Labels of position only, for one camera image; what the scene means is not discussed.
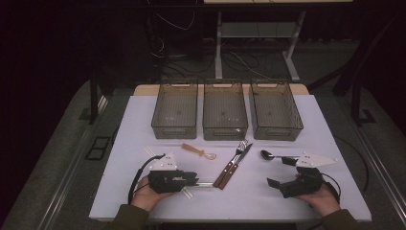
floor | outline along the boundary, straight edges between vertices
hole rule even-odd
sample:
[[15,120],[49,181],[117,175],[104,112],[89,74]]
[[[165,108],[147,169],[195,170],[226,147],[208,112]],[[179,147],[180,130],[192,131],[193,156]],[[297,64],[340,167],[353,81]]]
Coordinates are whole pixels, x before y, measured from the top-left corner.
[[[211,40],[205,40],[205,56],[188,58],[173,53],[167,61],[156,61],[163,77],[201,79],[214,77],[214,49]],[[309,85],[334,71],[349,60],[357,47],[355,41],[299,42],[293,61],[301,78]],[[284,40],[225,40],[223,51],[223,78],[287,78],[282,60]],[[368,109],[376,123],[358,127],[350,118],[350,94],[335,97],[331,89],[336,80],[312,90],[336,139],[346,163],[372,212],[372,222],[362,223],[368,229],[405,229],[396,207],[394,194],[387,189],[388,179],[375,170],[370,152],[382,162],[391,181],[401,195],[406,194],[405,136],[391,121],[385,111],[366,90],[362,91],[362,109]],[[88,217],[98,189],[108,153],[114,146],[114,137],[124,114],[132,88],[117,88],[113,96],[102,98],[100,115],[89,125],[89,83],[87,82],[72,99],[65,115],[44,150],[29,181],[14,204],[3,229],[102,229],[105,223]],[[85,155],[97,137],[108,137],[104,157],[86,160]],[[317,222],[298,223],[297,229],[305,230]],[[174,229],[167,225],[162,229]],[[194,226],[176,226],[192,228]],[[228,226],[207,225],[198,229],[227,229]],[[271,225],[251,225],[250,229],[281,229]]]

fork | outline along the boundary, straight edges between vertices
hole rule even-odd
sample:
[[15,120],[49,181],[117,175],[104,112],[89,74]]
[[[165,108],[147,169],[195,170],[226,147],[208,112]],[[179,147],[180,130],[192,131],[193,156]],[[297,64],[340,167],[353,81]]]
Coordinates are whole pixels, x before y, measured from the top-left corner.
[[214,182],[213,187],[217,188],[218,185],[220,185],[221,181],[223,180],[224,176],[227,174],[227,172],[231,169],[233,164],[236,162],[237,157],[245,151],[245,148],[247,148],[248,140],[244,139],[242,140],[237,149],[236,149],[236,154],[234,157],[231,159],[231,161],[227,164],[227,166],[224,168],[224,170],[221,172],[221,174],[218,176],[217,180]]

knife handle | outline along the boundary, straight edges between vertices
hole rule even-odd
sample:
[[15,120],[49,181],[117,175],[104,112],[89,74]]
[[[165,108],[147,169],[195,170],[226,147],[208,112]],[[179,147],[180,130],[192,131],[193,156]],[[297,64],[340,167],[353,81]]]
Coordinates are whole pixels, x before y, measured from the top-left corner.
[[221,174],[218,176],[218,178],[215,180],[213,187],[217,188],[218,185],[220,185],[222,179],[224,178],[224,176],[227,174],[227,172],[230,170],[230,168],[233,166],[233,162],[229,162],[226,167],[224,168],[224,170],[221,172]]
[[221,180],[221,183],[218,185],[218,188],[220,190],[223,190],[224,187],[226,187],[228,181],[230,180],[230,178],[234,175],[234,172],[237,170],[238,165],[234,165],[228,172],[227,174],[224,176],[223,180]]

white table surface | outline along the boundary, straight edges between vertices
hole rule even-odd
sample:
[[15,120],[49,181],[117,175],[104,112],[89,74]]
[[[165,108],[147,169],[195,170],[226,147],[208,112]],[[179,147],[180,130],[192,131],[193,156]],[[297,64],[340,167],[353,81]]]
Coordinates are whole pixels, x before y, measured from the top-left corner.
[[[349,209],[357,220],[371,221],[371,212],[334,142],[315,98],[310,95],[294,97],[304,123],[304,129],[295,142],[255,140],[251,129],[249,101],[245,97],[250,125],[246,138],[254,145],[226,188],[223,191],[216,188],[188,188],[193,198],[188,199],[182,193],[173,195],[161,201],[150,213],[149,219],[188,222],[298,222],[317,219],[319,216],[307,204],[296,198],[283,198],[279,190],[267,185],[266,177],[288,182],[294,180],[297,173],[294,167],[282,164],[280,159],[263,160],[259,152],[269,150],[277,155],[298,155],[305,151],[337,158],[337,164],[320,167],[320,172],[332,176],[340,184],[342,208]],[[126,203],[136,172],[149,158],[144,151],[146,147],[150,147],[156,154],[173,151],[178,169],[196,172],[199,182],[214,182],[234,156],[239,141],[204,141],[201,126],[202,97],[198,100],[196,139],[155,139],[150,122],[156,98],[130,98],[89,215],[91,219],[111,220],[116,216],[120,205]],[[210,161],[199,157],[181,149],[182,143],[214,152],[217,158]],[[146,167],[143,175],[147,175],[148,171]]]

wooden handle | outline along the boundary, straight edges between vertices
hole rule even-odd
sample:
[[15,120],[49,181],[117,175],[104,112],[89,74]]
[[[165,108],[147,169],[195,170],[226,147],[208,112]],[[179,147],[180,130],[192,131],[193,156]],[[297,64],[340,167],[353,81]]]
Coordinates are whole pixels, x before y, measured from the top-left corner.
[[237,170],[238,165],[234,165],[228,172],[227,174],[224,176],[223,180],[221,181],[221,183],[218,185],[218,188],[220,190],[223,190],[224,187],[226,187],[228,181],[230,180],[230,178],[234,175],[234,172]]
[[190,146],[188,144],[185,144],[185,143],[182,144],[182,148],[185,150],[195,152],[195,153],[199,154],[200,156],[204,155],[204,150],[199,150],[199,149],[197,149],[193,146]]
[[233,166],[233,163],[230,161],[227,164],[227,166],[224,168],[224,170],[221,172],[221,174],[218,176],[217,180],[214,182],[213,187],[217,188],[220,185],[222,179],[227,174],[227,172],[231,169],[232,166]]

